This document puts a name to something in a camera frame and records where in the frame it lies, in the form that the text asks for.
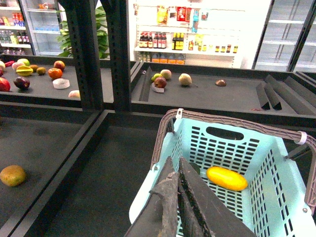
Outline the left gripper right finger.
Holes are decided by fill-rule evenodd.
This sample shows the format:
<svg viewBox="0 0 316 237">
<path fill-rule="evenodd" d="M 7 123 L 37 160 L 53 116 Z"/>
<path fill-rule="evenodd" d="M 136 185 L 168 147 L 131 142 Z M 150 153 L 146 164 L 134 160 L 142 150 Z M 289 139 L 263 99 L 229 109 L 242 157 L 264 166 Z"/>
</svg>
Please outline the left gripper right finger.
<svg viewBox="0 0 316 237">
<path fill-rule="evenodd" d="M 178 207 L 185 237 L 254 237 L 185 158 L 179 160 Z"/>
</svg>

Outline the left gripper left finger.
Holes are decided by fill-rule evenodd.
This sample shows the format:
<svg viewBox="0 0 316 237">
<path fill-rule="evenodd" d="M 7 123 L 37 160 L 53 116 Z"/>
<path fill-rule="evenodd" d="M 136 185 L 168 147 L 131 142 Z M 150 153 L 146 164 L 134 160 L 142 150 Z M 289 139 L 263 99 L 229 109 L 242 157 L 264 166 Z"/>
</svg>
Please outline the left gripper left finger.
<svg viewBox="0 0 316 237">
<path fill-rule="evenodd" d="M 168 157 L 149 198 L 126 237 L 174 237 L 177 234 L 178 174 Z"/>
</svg>

